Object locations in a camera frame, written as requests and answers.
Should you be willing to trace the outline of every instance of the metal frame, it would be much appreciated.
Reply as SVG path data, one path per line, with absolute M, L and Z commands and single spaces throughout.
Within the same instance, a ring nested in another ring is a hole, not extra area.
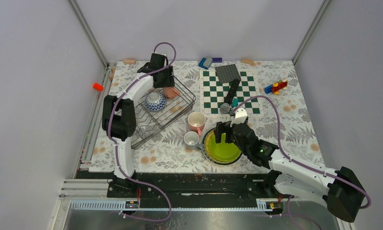
M 86 19 L 84 18 L 84 15 L 81 12 L 80 7 L 77 4 L 76 0 L 68 0 L 68 2 L 70 3 L 70 6 L 72 7 L 72 10 L 75 13 L 81 27 L 83 28 L 83 32 L 86 34 L 91 45 L 93 46 L 94 51 L 96 52 L 97 57 L 99 58 L 100 62 L 103 64 L 104 67 L 108 67 L 108 60 L 105 57 L 102 49 L 100 48 L 100 45 L 96 40 L 96 37 L 94 36 L 93 32 L 91 31 L 89 24 L 87 23 Z
M 78 206 L 79 203 L 95 203 L 104 205 L 103 207 L 98 206 L 94 208 L 95 210 L 105 209 L 105 210 L 115 210 L 114 208 L 109 207 L 109 204 L 120 203 L 126 200 L 136 200 L 136 198 L 106 198 L 108 192 L 108 183 L 104 179 L 67 179 L 64 182 L 63 189 L 61 191 L 60 198 L 58 200 L 57 213 L 52 217 L 52 223 L 50 230 L 63 230 L 68 212 L 71 208 L 85 209 L 84 207 Z M 260 205 L 263 203 L 273 201 L 274 198 L 261 198 L 257 199 L 257 202 Z M 303 198 L 295 198 L 295 201 L 307 201 Z M 167 211 L 167 208 L 143 208 L 145 211 Z M 173 211 L 265 211 L 260 208 L 173 208 Z M 341 230 L 355 230 L 353 223 L 347 223 L 340 219 L 337 219 L 338 226 Z
M 108 94 L 111 81 L 108 79 L 108 76 L 111 74 L 111 68 L 114 68 L 115 64 L 110 63 L 109 67 L 106 68 L 103 76 L 100 79 L 100 85 L 104 87 L 104 91 L 99 92 L 94 101 L 91 117 L 87 124 L 86 133 L 84 134 L 83 141 L 81 144 L 81 148 L 79 150 L 78 158 L 76 159 L 75 168 L 72 171 L 72 178 L 76 176 L 78 168 L 86 168 L 88 163 L 91 161 L 91 157 L 93 154 L 93 149 L 95 145 L 95 141 L 97 139 L 97 133 L 101 123 L 101 115 L 102 115 L 102 104 L 104 97 Z
M 310 40 L 311 36 L 314 33 L 314 30 L 317 28 L 318 23 L 320 22 L 321 18 L 323 17 L 324 13 L 327 10 L 327 7 L 331 3 L 332 0 L 324 0 L 321 4 L 320 9 L 318 9 L 317 14 L 315 15 L 315 18 L 313 19 L 313 22 L 310 25 L 310 28 L 308 29 L 306 35 L 303 38 L 303 41 L 299 45 L 299 49 L 296 51 L 296 54 L 293 57 L 293 65 L 296 65 L 297 61 L 300 58 L 300 55 L 302 54 L 304 48 L 306 47 L 308 41 Z

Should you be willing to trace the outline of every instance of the cup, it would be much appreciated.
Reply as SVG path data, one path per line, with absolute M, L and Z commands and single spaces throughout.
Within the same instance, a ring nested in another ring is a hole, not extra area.
M 165 95 L 166 98 L 173 99 L 177 96 L 180 96 L 180 92 L 174 86 L 165 87 L 163 88 L 163 95 Z
M 186 146 L 190 149 L 199 149 L 203 150 L 203 147 L 201 144 L 199 144 L 200 137 L 197 133 L 190 131 L 187 132 L 183 137 L 184 143 L 186 143 Z
M 198 133 L 199 137 L 202 136 L 202 130 L 204 129 L 205 117 L 200 112 L 193 112 L 187 117 L 187 125 L 193 132 Z

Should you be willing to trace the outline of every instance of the gray lego baseplate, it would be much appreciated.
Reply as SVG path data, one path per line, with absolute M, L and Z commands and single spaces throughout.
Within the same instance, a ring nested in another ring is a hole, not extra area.
M 218 77 L 218 80 L 222 84 L 230 82 L 234 79 L 241 80 L 241 76 L 239 75 L 235 64 L 215 67 L 215 73 Z

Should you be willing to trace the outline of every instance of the white mug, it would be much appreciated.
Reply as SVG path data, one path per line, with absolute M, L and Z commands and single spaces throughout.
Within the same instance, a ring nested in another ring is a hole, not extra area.
M 202 136 L 202 131 L 205 125 L 205 117 L 200 112 L 193 112 L 187 117 L 187 126 L 191 131 L 194 131 L 199 134 L 199 137 Z
M 187 132 L 183 137 L 184 143 L 186 143 L 186 146 L 190 149 L 199 149 L 203 150 L 203 147 L 201 144 L 199 144 L 200 137 L 196 132 L 190 131 Z

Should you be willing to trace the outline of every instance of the orange object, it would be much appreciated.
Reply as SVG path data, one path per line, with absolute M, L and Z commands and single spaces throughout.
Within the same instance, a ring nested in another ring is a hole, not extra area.
M 165 95 L 166 98 L 173 99 L 177 96 L 180 96 L 180 92 L 174 86 L 165 87 L 163 88 L 163 95 Z
M 123 63 L 124 63 L 124 64 L 135 64 L 136 61 L 135 61 L 135 60 L 132 60 L 132 59 L 124 59 Z
M 255 62 L 251 59 L 243 58 L 241 59 L 241 63 L 249 64 L 250 66 L 255 66 Z
M 100 91 L 100 92 L 103 91 L 103 89 L 104 89 L 104 87 L 98 83 L 94 83 L 93 88 L 97 91 Z
M 108 77 L 111 81 L 112 81 L 113 78 L 114 78 L 114 74 L 115 74 L 115 68 L 112 68 L 112 69 L 111 69 L 111 75 Z

